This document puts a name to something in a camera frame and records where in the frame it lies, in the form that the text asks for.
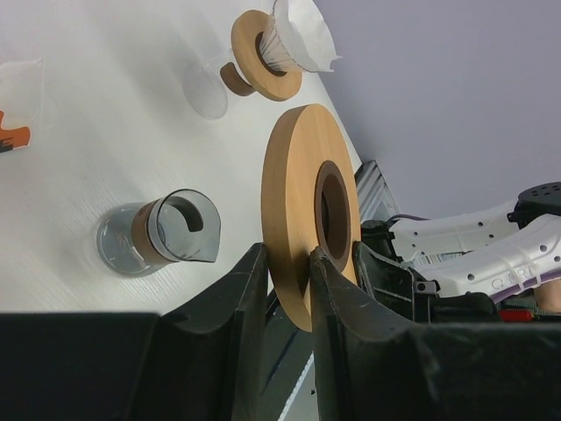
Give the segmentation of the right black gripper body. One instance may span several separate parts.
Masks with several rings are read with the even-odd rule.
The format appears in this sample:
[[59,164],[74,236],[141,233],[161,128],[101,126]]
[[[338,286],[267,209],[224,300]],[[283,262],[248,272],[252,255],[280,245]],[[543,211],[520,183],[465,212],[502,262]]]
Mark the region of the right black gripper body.
[[432,295],[417,288],[421,276],[395,256],[390,227],[388,222],[379,220],[361,224],[361,241],[352,247],[359,287],[408,320],[430,320]]

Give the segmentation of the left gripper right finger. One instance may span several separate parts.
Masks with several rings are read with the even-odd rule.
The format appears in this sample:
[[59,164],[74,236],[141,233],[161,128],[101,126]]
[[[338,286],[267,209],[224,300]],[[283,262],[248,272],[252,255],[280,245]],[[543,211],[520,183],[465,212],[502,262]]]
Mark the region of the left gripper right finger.
[[560,326],[417,323],[309,259],[322,420],[557,420]]

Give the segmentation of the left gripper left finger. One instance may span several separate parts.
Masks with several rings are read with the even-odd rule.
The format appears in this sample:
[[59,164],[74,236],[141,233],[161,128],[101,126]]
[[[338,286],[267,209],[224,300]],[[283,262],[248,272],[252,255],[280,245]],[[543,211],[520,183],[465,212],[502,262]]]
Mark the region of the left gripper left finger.
[[254,420],[266,248],[166,315],[1,317],[4,420]]

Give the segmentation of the wooden rimmed glass dripper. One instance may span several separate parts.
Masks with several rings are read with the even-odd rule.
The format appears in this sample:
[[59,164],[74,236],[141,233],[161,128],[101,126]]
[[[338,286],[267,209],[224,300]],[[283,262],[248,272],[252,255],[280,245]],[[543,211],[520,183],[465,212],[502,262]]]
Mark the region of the wooden rimmed glass dripper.
[[229,86],[237,95],[258,92],[272,101],[284,102],[300,90],[303,68],[290,56],[276,23],[272,11],[258,10],[245,11],[233,23]]

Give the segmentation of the orange white coffee filter bag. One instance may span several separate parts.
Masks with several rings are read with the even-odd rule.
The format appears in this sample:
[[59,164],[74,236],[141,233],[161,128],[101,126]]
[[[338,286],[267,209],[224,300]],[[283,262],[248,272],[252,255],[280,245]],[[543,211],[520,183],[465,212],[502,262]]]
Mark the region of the orange white coffee filter bag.
[[43,81],[41,59],[1,64],[1,153],[28,147],[40,131]]

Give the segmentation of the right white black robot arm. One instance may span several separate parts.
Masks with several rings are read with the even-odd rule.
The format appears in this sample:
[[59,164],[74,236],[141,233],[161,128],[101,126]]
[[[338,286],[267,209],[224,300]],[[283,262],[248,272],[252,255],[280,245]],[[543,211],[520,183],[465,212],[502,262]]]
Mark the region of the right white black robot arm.
[[560,184],[490,210],[361,226],[359,285],[417,323],[557,322]]

